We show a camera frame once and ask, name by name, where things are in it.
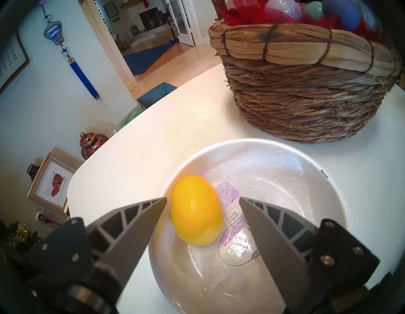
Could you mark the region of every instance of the wicker basket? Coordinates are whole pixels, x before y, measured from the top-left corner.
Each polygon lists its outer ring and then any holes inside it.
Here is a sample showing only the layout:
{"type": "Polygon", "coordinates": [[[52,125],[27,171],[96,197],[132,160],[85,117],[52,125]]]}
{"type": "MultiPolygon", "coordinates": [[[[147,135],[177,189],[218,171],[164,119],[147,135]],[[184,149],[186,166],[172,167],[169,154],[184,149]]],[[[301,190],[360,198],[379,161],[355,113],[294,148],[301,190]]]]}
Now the wicker basket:
{"type": "Polygon", "coordinates": [[[318,26],[217,21],[209,35],[249,123],[302,143],[355,135],[402,68],[393,48],[318,26]]]}

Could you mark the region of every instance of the white table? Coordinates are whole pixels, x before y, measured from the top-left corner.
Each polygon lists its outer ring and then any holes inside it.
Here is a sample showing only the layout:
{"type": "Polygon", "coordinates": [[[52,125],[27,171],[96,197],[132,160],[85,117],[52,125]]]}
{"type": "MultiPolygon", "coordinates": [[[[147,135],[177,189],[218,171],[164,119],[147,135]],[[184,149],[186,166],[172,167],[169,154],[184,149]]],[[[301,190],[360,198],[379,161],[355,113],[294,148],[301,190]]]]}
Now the white table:
{"type": "MultiPolygon", "coordinates": [[[[338,187],[350,232],[381,263],[374,286],[394,271],[405,249],[405,92],[398,86],[357,135],[339,143],[299,144],[250,126],[236,107],[222,65],[181,86],[130,122],[73,176],[72,217],[91,223],[108,211],[160,196],[192,154],[214,143],[257,137],[308,154],[338,187]]],[[[146,251],[118,304],[121,314],[176,313],[160,292],[146,251]]]]}

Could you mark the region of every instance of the jar lid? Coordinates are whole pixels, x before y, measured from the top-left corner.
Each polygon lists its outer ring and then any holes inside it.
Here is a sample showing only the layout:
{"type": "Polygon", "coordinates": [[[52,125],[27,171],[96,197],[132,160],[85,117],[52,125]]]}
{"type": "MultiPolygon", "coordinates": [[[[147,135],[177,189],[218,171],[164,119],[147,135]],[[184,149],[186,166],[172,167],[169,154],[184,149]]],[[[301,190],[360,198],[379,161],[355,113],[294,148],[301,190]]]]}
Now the jar lid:
{"type": "Polygon", "coordinates": [[[90,132],[90,133],[80,133],[80,147],[87,147],[90,146],[93,142],[94,139],[96,138],[94,136],[94,133],[90,132]]]}

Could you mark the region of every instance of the blue box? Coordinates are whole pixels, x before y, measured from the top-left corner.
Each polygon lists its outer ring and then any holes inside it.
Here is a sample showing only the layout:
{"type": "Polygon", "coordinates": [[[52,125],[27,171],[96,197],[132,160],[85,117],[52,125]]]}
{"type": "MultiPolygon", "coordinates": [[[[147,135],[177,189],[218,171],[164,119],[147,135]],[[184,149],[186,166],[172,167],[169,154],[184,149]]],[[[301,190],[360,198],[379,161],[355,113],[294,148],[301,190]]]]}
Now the blue box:
{"type": "Polygon", "coordinates": [[[177,89],[177,87],[163,82],[139,97],[137,102],[143,109],[148,109],[151,105],[158,102],[166,95],[169,95],[175,89],[177,89]]]}

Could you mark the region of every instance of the bowl rim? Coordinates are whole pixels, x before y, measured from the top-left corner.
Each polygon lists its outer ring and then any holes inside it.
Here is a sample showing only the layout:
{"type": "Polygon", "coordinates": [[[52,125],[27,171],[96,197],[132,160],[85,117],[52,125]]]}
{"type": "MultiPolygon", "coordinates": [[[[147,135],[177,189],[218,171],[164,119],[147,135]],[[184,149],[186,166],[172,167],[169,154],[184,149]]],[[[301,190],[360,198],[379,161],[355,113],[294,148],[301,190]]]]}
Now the bowl rim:
{"type": "Polygon", "coordinates": [[[292,147],[292,146],[290,146],[288,144],[280,143],[280,142],[269,140],[269,139],[258,139],[258,138],[233,139],[233,140],[230,140],[230,141],[219,142],[219,143],[213,144],[211,146],[208,146],[206,148],[203,148],[202,150],[200,150],[200,151],[194,153],[193,155],[191,155],[189,158],[186,159],[186,161],[184,161],[183,163],[180,164],[180,166],[177,168],[177,170],[174,172],[174,174],[170,177],[170,179],[166,183],[165,187],[163,188],[162,192],[160,193],[160,197],[165,197],[167,191],[169,190],[169,188],[173,184],[173,182],[176,180],[177,176],[192,161],[196,160],[197,158],[199,158],[200,156],[202,156],[203,154],[205,154],[205,153],[207,153],[207,152],[209,152],[211,150],[215,150],[215,149],[217,149],[219,147],[223,147],[223,146],[227,146],[227,145],[233,145],[233,144],[236,144],[236,143],[263,143],[263,144],[271,144],[271,145],[279,146],[279,147],[282,147],[282,148],[284,148],[286,150],[289,150],[289,151],[291,151],[291,152],[293,152],[295,154],[298,154],[299,156],[301,156],[302,158],[306,159],[311,164],[313,164],[316,168],[319,169],[319,171],[321,171],[325,175],[326,180],[329,181],[332,188],[335,190],[336,195],[337,195],[337,197],[338,197],[338,199],[340,201],[342,211],[343,211],[344,222],[345,222],[343,227],[345,229],[348,229],[347,205],[346,205],[347,203],[346,203],[346,201],[345,201],[345,199],[343,197],[343,193],[340,191],[340,189],[337,187],[337,185],[333,182],[330,175],[325,174],[324,168],[321,167],[321,165],[318,164],[318,162],[316,162],[313,158],[309,157],[307,154],[300,151],[299,149],[296,149],[296,148],[294,148],[294,147],[292,147]]]}

